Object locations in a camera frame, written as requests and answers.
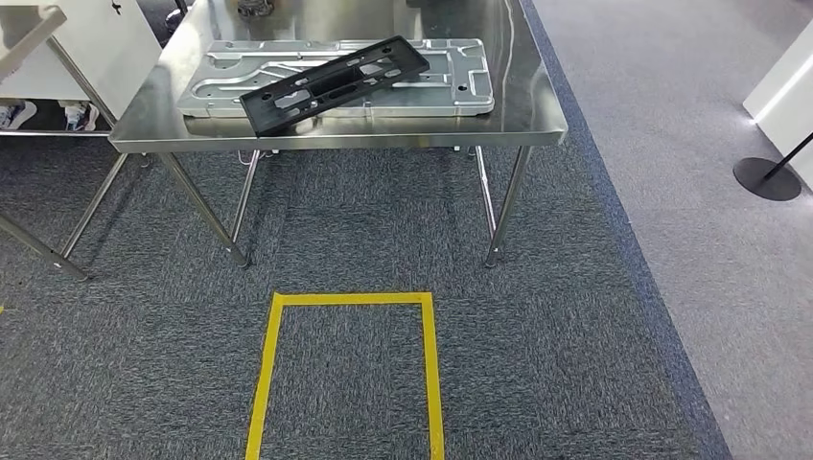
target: black bracket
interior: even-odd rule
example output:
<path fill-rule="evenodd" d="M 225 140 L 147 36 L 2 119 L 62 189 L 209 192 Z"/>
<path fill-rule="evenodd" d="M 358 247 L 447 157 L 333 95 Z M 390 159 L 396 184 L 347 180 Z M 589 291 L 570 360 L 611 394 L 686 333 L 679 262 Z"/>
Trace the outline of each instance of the black bracket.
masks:
<path fill-rule="evenodd" d="M 240 101 L 257 137 L 269 136 L 429 68 L 408 41 L 394 36 L 243 94 Z"/>

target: metal plate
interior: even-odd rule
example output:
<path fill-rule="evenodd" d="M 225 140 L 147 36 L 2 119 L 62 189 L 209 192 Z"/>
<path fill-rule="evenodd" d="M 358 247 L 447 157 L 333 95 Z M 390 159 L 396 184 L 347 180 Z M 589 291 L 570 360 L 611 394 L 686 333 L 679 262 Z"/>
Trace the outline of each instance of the metal plate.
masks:
<path fill-rule="evenodd" d="M 244 118 L 243 93 L 375 44 L 370 40 L 215 41 L 177 102 L 184 115 Z M 395 83 L 320 117 L 475 116 L 494 108 L 485 48 L 478 39 L 411 40 L 430 63 L 418 78 Z"/>

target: yellow tape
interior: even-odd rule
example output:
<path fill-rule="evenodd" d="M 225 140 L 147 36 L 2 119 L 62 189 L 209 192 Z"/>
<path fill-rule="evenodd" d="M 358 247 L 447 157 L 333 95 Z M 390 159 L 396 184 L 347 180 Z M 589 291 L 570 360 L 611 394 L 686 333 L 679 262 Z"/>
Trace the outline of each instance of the yellow tape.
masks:
<path fill-rule="evenodd" d="M 277 294 L 284 305 L 379 305 L 379 304 L 420 304 L 425 292 L 384 292 L 370 294 Z"/>
<path fill-rule="evenodd" d="M 424 335 L 424 361 L 427 375 L 427 411 L 430 420 L 431 460 L 444 459 L 443 416 L 440 405 L 440 373 L 437 362 L 437 343 L 434 328 L 434 310 L 430 292 L 385 292 L 355 294 L 280 294 L 274 292 L 271 312 L 268 316 L 260 379 L 254 393 L 254 406 L 248 426 L 248 442 L 245 460 L 259 460 L 260 445 L 266 423 L 268 396 L 271 389 L 271 373 L 274 367 L 277 339 L 279 338 L 284 306 L 335 306 L 335 305 L 393 305 L 420 304 Z"/>
<path fill-rule="evenodd" d="M 254 392 L 254 408 L 248 425 L 248 443 L 245 446 L 245 460 L 260 459 L 260 445 L 263 443 L 263 429 L 266 425 L 268 395 L 271 389 L 271 372 L 274 368 L 274 355 L 277 350 L 280 323 L 282 323 L 282 296 L 274 295 L 271 313 L 268 316 L 266 343 L 263 346 L 263 360 L 260 364 L 260 380 Z"/>
<path fill-rule="evenodd" d="M 440 371 L 434 331 L 431 294 L 422 294 L 421 319 L 424 325 L 424 361 L 427 368 L 427 410 L 430 416 L 431 460 L 443 460 L 443 415 L 440 411 Z"/>

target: shoe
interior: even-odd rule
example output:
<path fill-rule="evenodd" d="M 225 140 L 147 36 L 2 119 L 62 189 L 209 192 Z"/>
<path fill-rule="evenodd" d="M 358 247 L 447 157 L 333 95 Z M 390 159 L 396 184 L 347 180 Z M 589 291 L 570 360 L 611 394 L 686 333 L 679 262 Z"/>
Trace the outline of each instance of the shoe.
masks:
<path fill-rule="evenodd" d="M 65 129 L 68 131 L 92 131 L 96 129 L 99 109 L 92 103 L 72 103 L 65 107 Z"/>
<path fill-rule="evenodd" d="M 19 129 L 36 114 L 36 105 L 23 101 L 17 105 L 0 105 L 0 129 Z"/>

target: black stanchion base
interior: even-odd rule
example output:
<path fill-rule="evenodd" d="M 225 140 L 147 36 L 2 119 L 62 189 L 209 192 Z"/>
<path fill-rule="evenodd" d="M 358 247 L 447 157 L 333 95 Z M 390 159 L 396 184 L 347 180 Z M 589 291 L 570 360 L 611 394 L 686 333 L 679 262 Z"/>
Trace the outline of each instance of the black stanchion base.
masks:
<path fill-rule="evenodd" d="M 788 168 L 782 168 L 768 180 L 765 174 L 777 163 L 765 158 L 744 158 L 734 165 L 737 182 L 754 195 L 773 201 L 788 201 L 801 193 L 801 183 Z"/>

